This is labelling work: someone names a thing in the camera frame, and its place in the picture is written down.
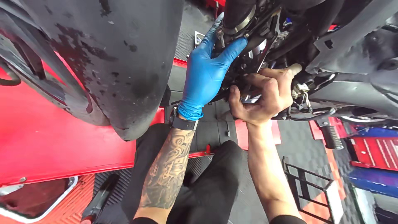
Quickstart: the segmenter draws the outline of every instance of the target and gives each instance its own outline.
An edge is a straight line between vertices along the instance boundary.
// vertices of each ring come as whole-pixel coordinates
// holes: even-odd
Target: black pants
[[[155,124],[137,140],[132,177],[122,200],[129,220],[137,212],[145,177],[169,131],[168,125]],[[235,142],[224,142],[199,178],[181,187],[167,223],[226,224],[238,191],[242,152]]]

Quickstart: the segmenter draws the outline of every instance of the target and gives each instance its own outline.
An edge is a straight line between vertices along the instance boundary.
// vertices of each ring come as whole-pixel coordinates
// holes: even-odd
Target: tattoo
[[[146,175],[140,207],[169,209],[181,188],[194,131],[172,128]]]

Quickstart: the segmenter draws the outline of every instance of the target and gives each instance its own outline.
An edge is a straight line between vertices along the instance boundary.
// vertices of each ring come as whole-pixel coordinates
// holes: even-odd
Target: rear footpeg
[[[320,119],[316,121],[318,127],[322,131],[322,134],[325,139],[325,147],[328,149],[343,149],[343,143],[339,139],[337,135],[336,129],[334,126],[331,126],[329,123],[329,119]]]

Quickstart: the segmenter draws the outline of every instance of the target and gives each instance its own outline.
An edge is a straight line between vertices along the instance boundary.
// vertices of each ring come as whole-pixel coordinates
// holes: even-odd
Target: blue nitrile glove
[[[216,96],[229,66],[248,42],[244,37],[239,38],[217,58],[211,59],[217,40],[216,30],[223,17],[221,14],[217,18],[199,46],[189,55],[184,93],[178,106],[178,113],[187,120],[203,117],[202,107]]]

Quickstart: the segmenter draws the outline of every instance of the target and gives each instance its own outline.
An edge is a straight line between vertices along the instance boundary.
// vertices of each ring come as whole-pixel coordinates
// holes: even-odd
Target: black watch strap
[[[198,122],[199,122],[198,120],[191,121],[191,120],[184,120],[184,119],[179,118],[178,113],[177,113],[177,107],[175,106],[170,115],[169,125],[174,128],[181,129],[181,130],[195,131],[196,127],[198,125]]]

